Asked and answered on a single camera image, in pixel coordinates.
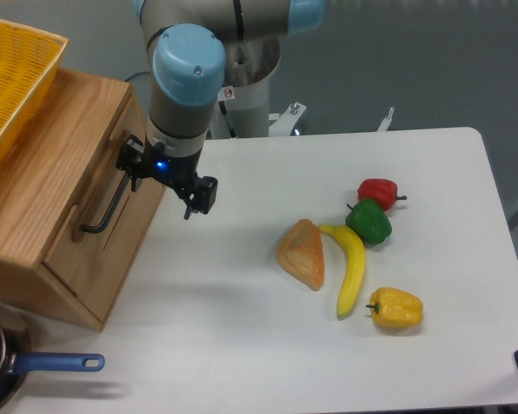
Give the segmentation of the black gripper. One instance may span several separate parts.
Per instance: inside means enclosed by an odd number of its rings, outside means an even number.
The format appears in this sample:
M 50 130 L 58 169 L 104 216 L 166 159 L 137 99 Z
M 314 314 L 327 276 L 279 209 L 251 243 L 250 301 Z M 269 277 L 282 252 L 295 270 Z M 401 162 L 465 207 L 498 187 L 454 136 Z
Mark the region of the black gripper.
M 184 219 L 188 220 L 192 214 L 207 215 L 217 197 L 218 180 L 197 174 L 200 155 L 199 150 L 187 157 L 167 156 L 148 139 L 141 141 L 136 135 L 129 135 L 119 148 L 116 168 L 129 177 L 133 192 L 150 178 L 174 190 L 185 201 Z

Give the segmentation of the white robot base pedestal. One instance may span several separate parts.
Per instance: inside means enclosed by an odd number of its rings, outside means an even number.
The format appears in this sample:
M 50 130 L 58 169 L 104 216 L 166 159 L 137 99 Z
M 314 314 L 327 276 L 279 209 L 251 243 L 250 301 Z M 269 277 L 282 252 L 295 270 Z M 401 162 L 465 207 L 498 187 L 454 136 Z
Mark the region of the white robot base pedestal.
M 270 79 L 280 62 L 276 37 L 224 45 L 224 86 L 213 111 L 213 140 L 268 136 Z

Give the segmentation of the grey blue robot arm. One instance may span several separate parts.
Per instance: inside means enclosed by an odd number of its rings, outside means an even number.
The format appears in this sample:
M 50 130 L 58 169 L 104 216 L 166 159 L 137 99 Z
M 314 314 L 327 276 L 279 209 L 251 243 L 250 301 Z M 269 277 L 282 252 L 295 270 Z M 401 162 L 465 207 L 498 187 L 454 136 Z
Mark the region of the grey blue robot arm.
M 150 72 L 148 125 L 130 135 L 117 169 L 136 191 L 144 179 L 172 189 L 185 215 L 206 214 L 218 182 L 197 165 L 218 94 L 226 84 L 231 48 L 296 35 L 322 23 L 322 1 L 135 1 Z

